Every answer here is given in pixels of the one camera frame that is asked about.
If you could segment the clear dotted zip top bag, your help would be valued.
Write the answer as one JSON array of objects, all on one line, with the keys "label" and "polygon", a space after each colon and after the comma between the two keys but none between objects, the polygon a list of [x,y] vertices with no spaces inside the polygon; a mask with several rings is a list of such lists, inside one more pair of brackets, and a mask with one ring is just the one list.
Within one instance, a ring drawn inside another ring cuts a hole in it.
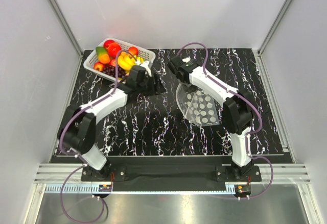
[{"label": "clear dotted zip top bag", "polygon": [[188,91],[186,85],[179,84],[176,101],[184,119],[198,127],[220,124],[215,100],[202,89]]}]

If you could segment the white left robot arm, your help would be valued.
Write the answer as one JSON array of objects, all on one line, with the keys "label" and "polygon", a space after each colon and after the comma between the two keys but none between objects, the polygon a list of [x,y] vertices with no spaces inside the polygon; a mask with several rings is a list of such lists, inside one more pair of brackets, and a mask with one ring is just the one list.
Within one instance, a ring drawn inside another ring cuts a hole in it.
[{"label": "white left robot arm", "polygon": [[96,125],[108,114],[121,108],[138,95],[160,95],[166,89],[159,75],[144,66],[133,66],[129,75],[116,80],[115,86],[98,99],[83,106],[69,105],[61,121],[57,139],[59,149],[66,154],[72,149],[83,165],[92,168],[92,175],[99,181],[110,176],[107,158],[95,145]]}]

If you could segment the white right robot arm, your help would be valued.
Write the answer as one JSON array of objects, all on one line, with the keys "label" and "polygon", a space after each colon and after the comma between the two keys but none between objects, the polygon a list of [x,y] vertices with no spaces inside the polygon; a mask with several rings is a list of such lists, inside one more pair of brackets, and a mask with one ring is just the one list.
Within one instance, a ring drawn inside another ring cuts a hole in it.
[{"label": "white right robot arm", "polygon": [[222,125],[232,144],[227,172],[237,181],[246,180],[253,166],[249,151],[253,120],[250,93],[210,76],[195,59],[174,57],[168,68],[179,80],[176,100],[184,118],[199,127]]}]

